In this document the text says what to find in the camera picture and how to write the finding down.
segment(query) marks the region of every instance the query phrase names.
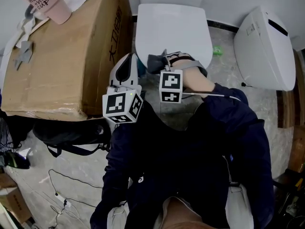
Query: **marble floor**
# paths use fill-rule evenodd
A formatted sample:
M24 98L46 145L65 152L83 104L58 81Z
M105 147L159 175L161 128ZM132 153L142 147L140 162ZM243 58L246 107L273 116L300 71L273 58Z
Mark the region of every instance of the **marble floor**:
M259 118L265 120L265 130L270 143L272 174L276 177L287 167L292 144L293 128L277 128L276 92L271 90L241 87L242 77L239 73L233 48L234 33L221 29L210 28L212 44L221 46L224 54L214 56L208 68L209 78L227 87L239 88L244 91L250 107ZM192 97L183 100L183 104L160 104L158 93L158 77L147 75L141 79L143 89L147 91L146 100L151 103L155 112L169 126L183 130L201 99ZM32 132L22 143L21 152L28 153L31 162L29 170L6 168L18 186L28 204L33 217L41 229L55 225L56 213L50 205L60 207L54 196L54 189L49 179L48 171L54 169L65 175L80 179L98 187L103 186L102 176L107 165L106 152L98 151L91 156L77 156L67 152L54 158L46 146ZM65 198L96 206L101 200L100 188L93 188L78 181L70 180L51 172L51 178L56 190ZM58 216L58 229L89 228L90 216L94 208L71 201L80 215L80 220L72 219L66 213ZM75 208L68 208L77 214Z

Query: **cardboard box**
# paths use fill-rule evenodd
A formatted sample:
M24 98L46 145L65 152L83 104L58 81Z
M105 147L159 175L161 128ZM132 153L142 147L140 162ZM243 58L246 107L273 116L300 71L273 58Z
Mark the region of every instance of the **cardboard box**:
M28 206L17 187L7 174L0 174L0 203L9 210L20 224L32 217Z
M40 27L29 64L18 71L14 49L1 109L8 115L82 121L102 116L102 95L114 65L132 48L128 0L87 0L62 25Z

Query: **pink cup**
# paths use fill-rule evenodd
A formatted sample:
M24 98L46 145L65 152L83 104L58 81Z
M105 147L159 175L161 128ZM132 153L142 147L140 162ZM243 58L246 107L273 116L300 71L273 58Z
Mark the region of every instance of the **pink cup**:
M39 12L44 13L59 25L65 23L72 14L64 0L27 1L29 1Z

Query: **navy jacket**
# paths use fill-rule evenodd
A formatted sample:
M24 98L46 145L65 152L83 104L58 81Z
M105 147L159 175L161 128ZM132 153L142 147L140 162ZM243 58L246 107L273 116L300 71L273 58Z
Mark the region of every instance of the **navy jacket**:
M254 228L270 222L274 193L264 121L249 108L242 91L216 84L214 92L241 101L204 98L184 132L167 127L144 102L137 123L123 124L113 132L92 229L106 229L108 212L124 200L130 209L126 229L153 228L170 196L188 201L204 223L229 228L225 216L229 178L223 156L233 158L229 164L233 180L247 189ZM133 184L127 189L129 178Z

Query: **hand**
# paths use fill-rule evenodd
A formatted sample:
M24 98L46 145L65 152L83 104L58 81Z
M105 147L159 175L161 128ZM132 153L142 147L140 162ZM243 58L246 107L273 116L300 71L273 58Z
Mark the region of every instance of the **hand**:
M179 54L179 56L189 56L188 54ZM173 68L191 60L181 59L173 63ZM199 70L198 67L191 67L183 70L183 86L190 88L195 92L211 92L215 88L215 84L208 80Z

